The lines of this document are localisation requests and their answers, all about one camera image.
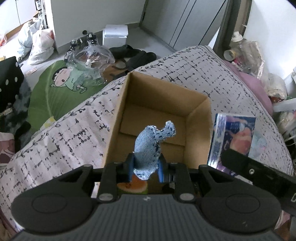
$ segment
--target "pink fabric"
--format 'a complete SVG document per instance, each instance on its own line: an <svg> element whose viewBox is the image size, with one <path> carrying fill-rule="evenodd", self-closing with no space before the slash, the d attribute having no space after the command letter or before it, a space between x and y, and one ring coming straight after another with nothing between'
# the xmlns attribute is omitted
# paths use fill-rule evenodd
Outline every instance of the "pink fabric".
<svg viewBox="0 0 296 241"><path fill-rule="evenodd" d="M261 104L265 107L267 112L272 116L273 114L273 108L272 103L264 91L264 88L262 86L262 83L259 79L256 77L253 77L249 74L246 74L244 72L240 72L237 70L235 66L233 66L231 63L224 61L224 63L238 76L240 79L248 86L248 88L253 92L253 94L257 97L257 99L261 102Z"/></svg>

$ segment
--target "watermelon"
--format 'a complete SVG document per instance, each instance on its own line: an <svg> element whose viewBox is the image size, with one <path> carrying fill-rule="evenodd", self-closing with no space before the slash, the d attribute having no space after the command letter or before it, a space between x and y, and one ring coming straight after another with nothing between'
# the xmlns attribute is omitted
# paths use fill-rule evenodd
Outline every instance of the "watermelon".
<svg viewBox="0 0 296 241"><path fill-rule="evenodd" d="M135 174L132 176L130 183L118 183L117 187L121 193L130 194L147 194L148 184L147 181L139 179Z"/></svg>

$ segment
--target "green rug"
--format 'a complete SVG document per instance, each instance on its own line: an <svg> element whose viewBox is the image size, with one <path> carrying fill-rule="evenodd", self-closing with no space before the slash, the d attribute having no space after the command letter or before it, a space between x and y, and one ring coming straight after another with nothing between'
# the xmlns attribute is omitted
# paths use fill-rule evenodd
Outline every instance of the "green rug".
<svg viewBox="0 0 296 241"><path fill-rule="evenodd" d="M106 84L83 79L81 71L70 71L63 60L49 66L34 87L28 109L31 131L38 131L53 117L56 121L81 102L98 93Z"/></svg>

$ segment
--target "white patterned tablecloth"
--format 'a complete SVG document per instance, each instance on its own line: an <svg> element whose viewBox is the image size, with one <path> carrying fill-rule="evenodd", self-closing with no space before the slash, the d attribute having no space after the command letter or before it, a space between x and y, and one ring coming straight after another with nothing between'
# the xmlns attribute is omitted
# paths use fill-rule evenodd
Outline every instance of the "white patterned tablecloth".
<svg viewBox="0 0 296 241"><path fill-rule="evenodd" d="M291 157L273 119L239 77L207 47L189 47L136 71L207 94L212 101L213 121L218 112L256 116L255 129L268 143L261 162L293 173ZM11 202L24 190L84 164L103 167L106 140L124 80L109 83L42 131L0 172L0 208L12 225Z"/></svg>

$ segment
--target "gray door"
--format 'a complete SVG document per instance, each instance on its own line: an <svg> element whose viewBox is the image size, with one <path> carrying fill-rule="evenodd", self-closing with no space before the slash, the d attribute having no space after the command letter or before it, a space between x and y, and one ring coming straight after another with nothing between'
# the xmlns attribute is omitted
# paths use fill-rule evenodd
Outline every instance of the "gray door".
<svg viewBox="0 0 296 241"><path fill-rule="evenodd" d="M180 50L189 46L199 45L207 30L218 15L225 0L196 0L181 31L176 32L171 46Z"/></svg>
<svg viewBox="0 0 296 241"><path fill-rule="evenodd" d="M188 2L189 0L148 0L142 27L170 44Z"/></svg>

